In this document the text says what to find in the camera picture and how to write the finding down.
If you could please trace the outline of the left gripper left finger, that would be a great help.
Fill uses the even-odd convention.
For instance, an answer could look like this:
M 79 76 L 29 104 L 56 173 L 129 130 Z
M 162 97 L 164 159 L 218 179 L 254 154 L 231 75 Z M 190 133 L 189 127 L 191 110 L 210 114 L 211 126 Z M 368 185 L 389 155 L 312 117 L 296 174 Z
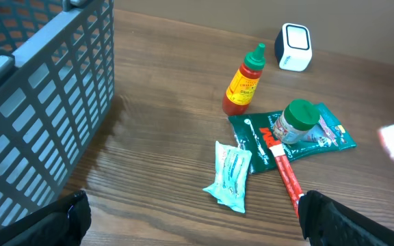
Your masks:
M 0 246 L 78 246 L 91 223 L 87 194 L 75 191 L 0 229 Z

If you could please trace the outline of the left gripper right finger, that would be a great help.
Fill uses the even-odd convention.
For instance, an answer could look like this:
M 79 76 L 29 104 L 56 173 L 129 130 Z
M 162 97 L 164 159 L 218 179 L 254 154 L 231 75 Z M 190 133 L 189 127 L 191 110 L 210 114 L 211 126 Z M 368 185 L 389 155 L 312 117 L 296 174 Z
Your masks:
M 302 235 L 311 245 L 394 245 L 394 231 L 318 192 L 300 198 Z

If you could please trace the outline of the red white stick sachet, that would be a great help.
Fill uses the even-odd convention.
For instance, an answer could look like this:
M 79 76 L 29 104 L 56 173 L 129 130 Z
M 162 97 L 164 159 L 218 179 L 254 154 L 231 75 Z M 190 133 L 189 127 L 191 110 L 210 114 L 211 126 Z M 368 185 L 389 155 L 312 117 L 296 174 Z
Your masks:
M 304 195 L 300 183 L 292 170 L 291 164 L 283 149 L 283 145 L 279 141 L 276 141 L 276 143 L 269 147 L 269 149 L 274 156 L 280 177 L 282 178 L 287 193 L 289 194 L 295 214 L 299 217 L 299 202 L 300 198 Z

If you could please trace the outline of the green lid jar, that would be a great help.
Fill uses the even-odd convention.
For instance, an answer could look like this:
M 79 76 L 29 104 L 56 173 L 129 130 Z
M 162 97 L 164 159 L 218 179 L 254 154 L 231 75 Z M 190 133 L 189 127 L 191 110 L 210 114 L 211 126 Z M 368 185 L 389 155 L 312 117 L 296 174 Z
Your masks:
M 311 102 L 295 99 L 275 121 L 274 136 L 284 144 L 295 144 L 319 122 L 319 118 L 320 112 Z

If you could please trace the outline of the light green wipes packet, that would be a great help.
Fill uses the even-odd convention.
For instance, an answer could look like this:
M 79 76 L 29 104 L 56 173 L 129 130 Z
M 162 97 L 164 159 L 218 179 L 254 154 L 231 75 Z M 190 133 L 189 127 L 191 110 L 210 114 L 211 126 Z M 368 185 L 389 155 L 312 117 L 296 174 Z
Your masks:
M 203 188 L 218 204 L 235 212 L 245 213 L 246 180 L 252 153 L 234 146 L 215 142 L 215 180 Z

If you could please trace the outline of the green 3M gloves packet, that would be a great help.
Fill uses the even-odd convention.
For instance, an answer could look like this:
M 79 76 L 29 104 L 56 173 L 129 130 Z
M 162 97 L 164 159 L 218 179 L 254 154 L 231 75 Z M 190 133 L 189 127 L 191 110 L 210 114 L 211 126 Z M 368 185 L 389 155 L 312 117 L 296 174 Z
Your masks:
M 342 151 L 357 146 L 350 134 L 343 128 L 339 119 L 325 106 L 318 103 L 319 122 L 295 144 L 283 144 L 289 161 L 325 152 Z M 257 174 L 276 169 L 276 162 L 268 147 L 268 137 L 281 111 L 233 115 L 228 118 L 235 139 L 242 150 L 252 153 L 249 172 Z

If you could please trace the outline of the red yellow sauce bottle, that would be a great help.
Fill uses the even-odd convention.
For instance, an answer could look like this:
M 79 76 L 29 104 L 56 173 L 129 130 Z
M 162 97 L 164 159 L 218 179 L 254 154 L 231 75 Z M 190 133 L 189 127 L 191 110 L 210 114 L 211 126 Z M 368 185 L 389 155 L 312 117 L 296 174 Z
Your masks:
M 266 65 L 265 48 L 264 43 L 259 43 L 244 57 L 223 98 L 222 109 L 226 115 L 241 115 L 249 107 Z

